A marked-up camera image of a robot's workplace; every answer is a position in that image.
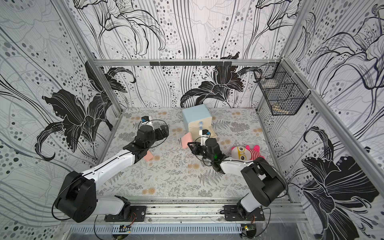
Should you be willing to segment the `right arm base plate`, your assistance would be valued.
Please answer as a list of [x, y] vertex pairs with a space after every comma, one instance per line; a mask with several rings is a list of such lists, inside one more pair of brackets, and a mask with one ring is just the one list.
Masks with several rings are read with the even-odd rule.
[[227, 222], [248, 221], [261, 222], [265, 220], [264, 210], [262, 207], [254, 209], [252, 212], [246, 212], [241, 206], [224, 205], [220, 214], [224, 215]]

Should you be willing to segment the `pink sticky notes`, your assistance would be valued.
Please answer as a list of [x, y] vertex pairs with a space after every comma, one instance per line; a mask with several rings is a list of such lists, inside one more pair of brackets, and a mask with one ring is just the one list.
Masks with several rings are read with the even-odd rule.
[[150, 151], [147, 151], [147, 154], [144, 156], [144, 159], [148, 162], [148, 161], [152, 161], [154, 159], [154, 155], [150, 152]]
[[191, 133], [187, 133], [185, 134], [182, 138], [181, 138], [181, 142], [182, 142], [182, 148], [183, 149], [188, 149], [188, 143], [190, 142], [193, 142], [193, 139], [192, 139], [192, 134]]

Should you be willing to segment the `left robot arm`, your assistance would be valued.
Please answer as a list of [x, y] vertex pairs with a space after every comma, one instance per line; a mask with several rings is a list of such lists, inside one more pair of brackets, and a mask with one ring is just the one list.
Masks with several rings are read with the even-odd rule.
[[99, 196], [98, 189], [117, 173], [144, 158], [157, 141], [165, 140], [168, 136], [168, 125], [157, 129], [148, 124], [141, 126], [134, 140], [106, 162], [81, 173], [72, 171], [67, 174], [52, 208], [77, 223], [98, 215], [104, 215], [110, 222], [136, 221], [137, 214], [131, 210], [128, 199], [122, 196]]

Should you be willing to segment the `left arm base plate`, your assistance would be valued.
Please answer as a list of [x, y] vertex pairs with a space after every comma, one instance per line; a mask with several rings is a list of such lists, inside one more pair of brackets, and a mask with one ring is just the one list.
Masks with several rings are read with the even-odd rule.
[[128, 206], [124, 207], [117, 215], [106, 215], [104, 220], [106, 222], [144, 222], [146, 216], [146, 206]]

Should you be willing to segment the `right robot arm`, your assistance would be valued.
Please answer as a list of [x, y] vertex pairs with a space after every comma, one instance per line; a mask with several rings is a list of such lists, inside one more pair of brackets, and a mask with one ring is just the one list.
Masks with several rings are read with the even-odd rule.
[[234, 159], [222, 153], [216, 139], [208, 138], [205, 143], [187, 143], [192, 154], [201, 156], [201, 161], [210, 165], [220, 174], [242, 177], [249, 189], [238, 202], [238, 212], [250, 214], [257, 208], [269, 206], [283, 191], [288, 189], [288, 183], [280, 172], [258, 157], [252, 161]]

